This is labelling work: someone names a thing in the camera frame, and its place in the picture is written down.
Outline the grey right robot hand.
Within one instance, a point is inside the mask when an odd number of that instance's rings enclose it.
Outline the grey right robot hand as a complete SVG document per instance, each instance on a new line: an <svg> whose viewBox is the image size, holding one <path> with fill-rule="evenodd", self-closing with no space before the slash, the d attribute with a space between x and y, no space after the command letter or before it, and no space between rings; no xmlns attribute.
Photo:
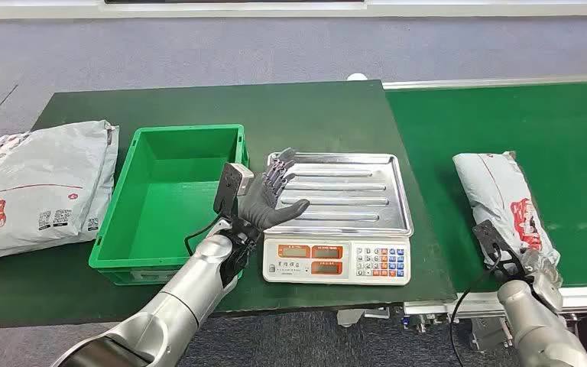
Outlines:
<svg viewBox="0 0 587 367"><path fill-rule="evenodd" d="M533 248L521 251L521 266L525 278L536 297L554 313L563 309L563 296L559 289L563 278L556 266L542 252Z"/></svg>

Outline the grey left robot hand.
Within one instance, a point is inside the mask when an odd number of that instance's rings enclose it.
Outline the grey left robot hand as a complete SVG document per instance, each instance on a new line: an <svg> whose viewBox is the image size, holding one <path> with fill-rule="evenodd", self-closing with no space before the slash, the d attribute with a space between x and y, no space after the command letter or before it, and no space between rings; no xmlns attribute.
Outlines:
<svg viewBox="0 0 587 367"><path fill-rule="evenodd" d="M278 200L284 191L291 175L287 170L295 165L296 151L292 148L283 150L268 165L248 188L244 199L240 202L238 216L254 227L264 231L284 222L296 219L310 205L307 199L301 199L286 207L277 209Z"/></svg>

